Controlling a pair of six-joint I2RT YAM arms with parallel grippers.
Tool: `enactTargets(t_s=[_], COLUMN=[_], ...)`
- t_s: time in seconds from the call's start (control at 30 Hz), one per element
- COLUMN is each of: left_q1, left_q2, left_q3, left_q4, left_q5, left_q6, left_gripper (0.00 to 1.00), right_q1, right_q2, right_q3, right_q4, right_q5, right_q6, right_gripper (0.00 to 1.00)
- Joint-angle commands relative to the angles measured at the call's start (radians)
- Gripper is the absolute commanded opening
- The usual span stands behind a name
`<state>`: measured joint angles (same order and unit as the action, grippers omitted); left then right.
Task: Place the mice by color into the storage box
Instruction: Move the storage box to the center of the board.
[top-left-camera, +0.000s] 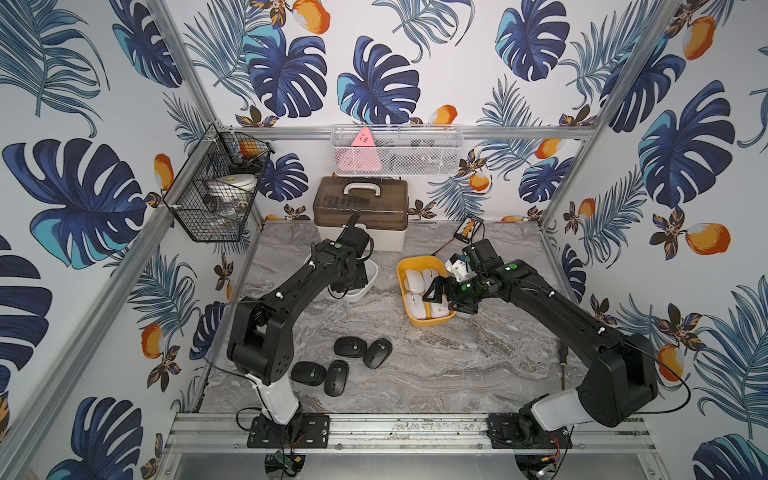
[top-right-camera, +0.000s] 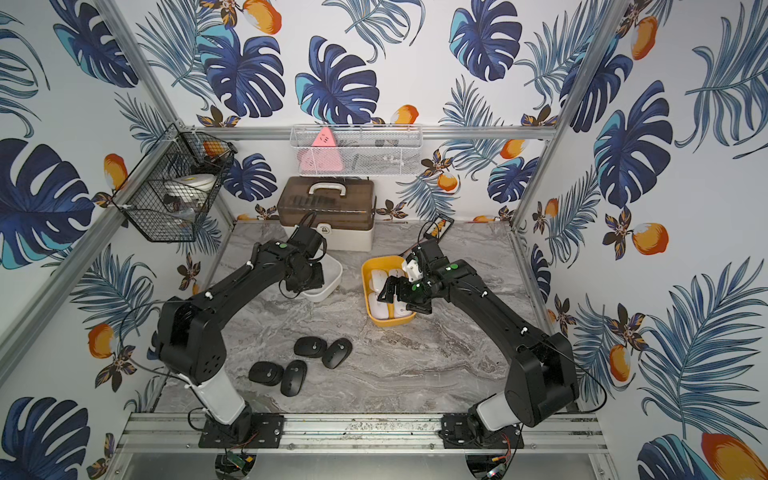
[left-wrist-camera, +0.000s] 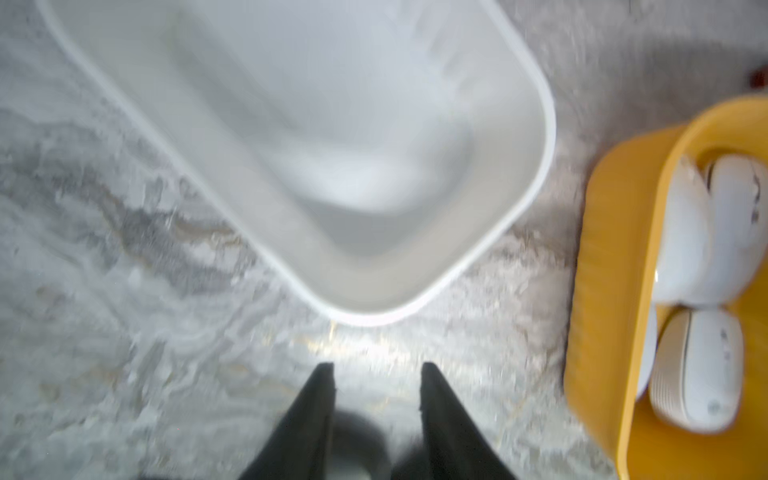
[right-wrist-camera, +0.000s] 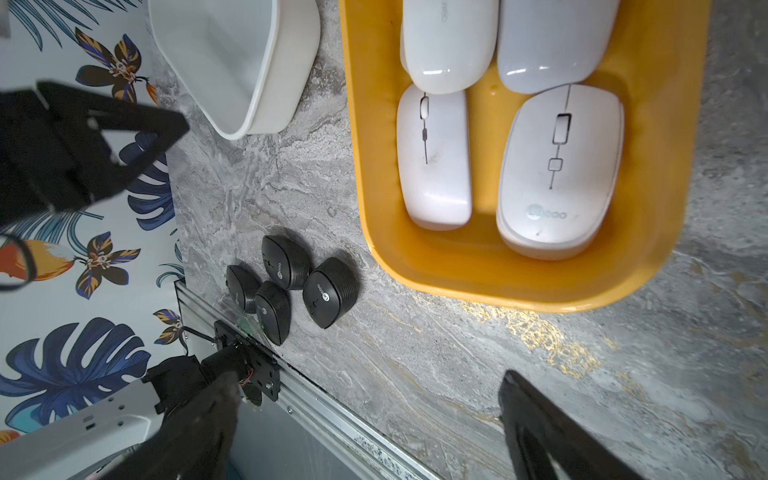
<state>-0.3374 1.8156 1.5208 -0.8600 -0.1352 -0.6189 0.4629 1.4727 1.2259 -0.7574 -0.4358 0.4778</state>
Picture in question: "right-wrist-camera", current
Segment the yellow storage tray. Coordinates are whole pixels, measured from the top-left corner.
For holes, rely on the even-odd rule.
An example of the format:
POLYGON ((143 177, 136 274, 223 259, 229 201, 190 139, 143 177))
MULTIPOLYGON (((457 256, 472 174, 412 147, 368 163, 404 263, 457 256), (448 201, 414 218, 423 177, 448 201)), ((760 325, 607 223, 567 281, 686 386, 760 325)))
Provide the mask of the yellow storage tray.
POLYGON ((683 228, 711 5, 625 1, 588 84, 625 109, 617 188, 593 243, 564 261, 521 256, 495 210, 503 152, 524 96, 490 69, 468 92, 474 211, 457 230, 409 217, 400 187, 396 116, 410 78, 399 55, 398 1, 344 1, 340 21, 362 230, 379 265, 426 293, 545 313, 600 308, 642 287, 683 228))

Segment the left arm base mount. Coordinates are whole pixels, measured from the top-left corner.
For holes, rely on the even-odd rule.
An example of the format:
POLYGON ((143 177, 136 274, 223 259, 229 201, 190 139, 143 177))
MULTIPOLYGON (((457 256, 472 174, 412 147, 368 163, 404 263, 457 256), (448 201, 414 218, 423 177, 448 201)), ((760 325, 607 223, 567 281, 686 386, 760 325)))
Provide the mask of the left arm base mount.
POLYGON ((260 406, 276 402, 281 390, 280 369, 271 351, 224 321, 214 323, 217 352, 204 363, 216 373, 233 371, 247 400, 260 406))

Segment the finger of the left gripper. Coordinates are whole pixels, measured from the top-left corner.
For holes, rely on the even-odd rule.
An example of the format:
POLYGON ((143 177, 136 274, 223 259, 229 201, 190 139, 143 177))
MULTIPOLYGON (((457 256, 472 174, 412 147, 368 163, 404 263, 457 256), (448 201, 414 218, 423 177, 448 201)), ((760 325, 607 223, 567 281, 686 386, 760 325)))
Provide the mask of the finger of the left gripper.
POLYGON ((189 130, 175 111, 64 84, 1 94, 1 222, 81 210, 125 190, 189 130), (155 140, 136 160, 114 160, 103 133, 137 131, 155 140))

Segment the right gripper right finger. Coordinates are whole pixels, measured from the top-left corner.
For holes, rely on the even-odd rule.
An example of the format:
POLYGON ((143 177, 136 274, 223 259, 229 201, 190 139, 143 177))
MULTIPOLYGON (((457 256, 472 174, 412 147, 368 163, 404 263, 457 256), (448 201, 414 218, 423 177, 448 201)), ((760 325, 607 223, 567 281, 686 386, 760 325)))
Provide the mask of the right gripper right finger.
POLYGON ((641 478, 518 372, 505 372, 498 399, 518 479, 556 479, 553 462, 571 479, 641 478))

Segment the white mouse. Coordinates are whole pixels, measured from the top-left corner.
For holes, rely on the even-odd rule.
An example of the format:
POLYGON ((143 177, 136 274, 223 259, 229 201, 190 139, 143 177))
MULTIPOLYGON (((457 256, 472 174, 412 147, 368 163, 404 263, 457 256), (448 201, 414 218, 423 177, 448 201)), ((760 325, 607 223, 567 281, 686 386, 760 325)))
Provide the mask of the white mouse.
POLYGON ((594 241, 616 186, 624 108, 609 91, 569 84, 529 98, 510 128, 496 222, 505 244, 566 260, 594 241))
POLYGON ((397 161, 406 210, 418 226, 455 230, 472 215, 466 93, 410 85, 397 111, 397 161))
POLYGON ((497 0, 404 0, 402 45, 417 88, 446 95, 477 83, 494 55, 499 10, 497 0))
POLYGON ((614 0, 505 0, 500 3, 497 69, 504 86, 537 94, 588 78, 608 47, 614 0))

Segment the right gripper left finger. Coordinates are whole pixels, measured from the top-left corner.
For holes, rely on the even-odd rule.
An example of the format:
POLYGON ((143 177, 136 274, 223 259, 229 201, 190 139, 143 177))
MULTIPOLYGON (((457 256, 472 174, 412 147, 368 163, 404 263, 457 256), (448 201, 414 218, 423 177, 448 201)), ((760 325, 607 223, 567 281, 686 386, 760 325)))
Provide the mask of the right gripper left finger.
POLYGON ((106 399, 97 479, 224 479, 241 402, 235 371, 150 371, 106 399))

